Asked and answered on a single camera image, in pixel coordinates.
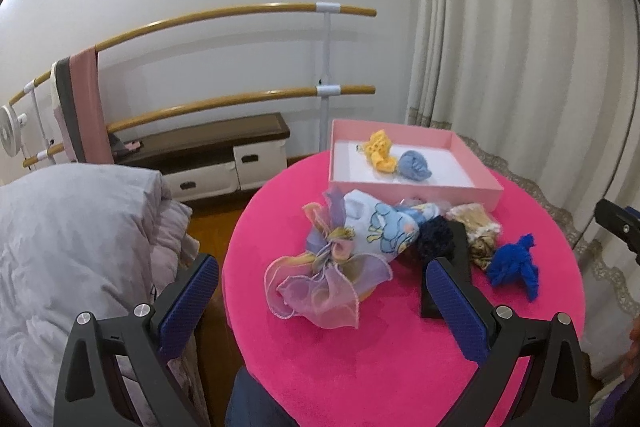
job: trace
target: purple tulle fabric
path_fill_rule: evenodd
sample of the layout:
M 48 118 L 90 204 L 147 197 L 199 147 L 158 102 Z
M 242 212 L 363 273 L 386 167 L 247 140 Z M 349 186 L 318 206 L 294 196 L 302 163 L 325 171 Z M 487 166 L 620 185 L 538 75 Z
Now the purple tulle fabric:
M 324 194 L 327 206 L 304 207 L 313 227 L 306 252 L 280 257 L 264 274 L 271 312 L 281 319 L 302 315 L 325 329 L 357 328 L 360 300 L 391 280 L 393 272 L 377 253 L 353 252 L 353 231 L 344 228 L 344 196 L 337 188 Z

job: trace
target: table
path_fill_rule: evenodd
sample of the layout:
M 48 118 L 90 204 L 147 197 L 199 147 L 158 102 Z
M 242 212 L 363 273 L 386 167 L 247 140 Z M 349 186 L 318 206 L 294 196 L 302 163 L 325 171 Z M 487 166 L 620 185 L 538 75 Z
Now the table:
M 323 203 L 328 152 L 302 160 L 270 180 L 240 217 L 223 267 L 227 319 L 249 372 L 301 427 L 433 427 L 477 365 L 462 357 L 443 321 L 420 318 L 420 273 L 391 263 L 394 278 L 360 306 L 360 328 L 322 330 L 303 317 L 281 320 L 264 296 L 264 271 L 282 255 L 304 251 L 310 224 L 302 206 Z M 558 311 L 584 328 L 584 290 L 574 254 L 551 217 L 524 190 L 495 174 L 504 193 L 493 212 L 501 243 L 533 233 L 540 296 L 492 289 L 473 270 L 473 283 L 494 304 L 522 317 L 551 319 Z M 488 425 L 501 425 L 526 368 L 520 359 Z

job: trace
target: beige curtain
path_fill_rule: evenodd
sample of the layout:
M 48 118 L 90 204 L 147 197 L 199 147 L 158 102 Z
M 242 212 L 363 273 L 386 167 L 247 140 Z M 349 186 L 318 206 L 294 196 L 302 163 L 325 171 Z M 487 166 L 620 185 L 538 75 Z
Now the beige curtain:
M 582 341 L 607 377 L 640 312 L 640 269 L 593 223 L 605 195 L 640 208 L 634 0 L 446 0 L 437 75 L 412 77 L 407 120 L 452 128 L 529 191 L 579 259 Z

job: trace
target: human hand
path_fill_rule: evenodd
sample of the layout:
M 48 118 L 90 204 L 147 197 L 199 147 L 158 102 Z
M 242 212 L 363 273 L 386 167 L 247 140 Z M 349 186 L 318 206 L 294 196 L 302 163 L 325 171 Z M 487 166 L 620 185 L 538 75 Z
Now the human hand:
M 629 333 L 629 338 L 633 341 L 631 347 L 626 352 L 622 362 L 622 374 L 625 378 L 631 377 L 638 368 L 640 362 L 638 354 L 640 354 L 640 317 L 634 320 L 633 328 Z

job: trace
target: silver screw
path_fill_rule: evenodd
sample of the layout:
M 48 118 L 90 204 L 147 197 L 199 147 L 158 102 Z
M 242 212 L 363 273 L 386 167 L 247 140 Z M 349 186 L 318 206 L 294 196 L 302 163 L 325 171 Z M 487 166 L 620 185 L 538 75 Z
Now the silver screw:
M 133 309 L 133 314 L 136 317 L 144 317 L 145 315 L 149 314 L 149 311 L 151 311 L 151 306 L 149 306 L 148 304 L 138 304 Z
M 513 310 L 511 310 L 511 308 L 509 308 L 508 306 L 498 306 L 495 312 L 498 314 L 498 317 L 501 317 L 503 319 L 510 319 L 511 317 L 513 317 Z
M 76 318 L 76 322 L 78 322 L 78 324 L 80 325 L 87 324 L 87 322 L 89 322 L 90 320 L 91 314 L 89 312 L 82 312 L 78 315 L 78 318 Z
M 571 317 L 564 312 L 560 312 L 558 314 L 558 321 L 560 321 L 565 326 L 571 324 Z

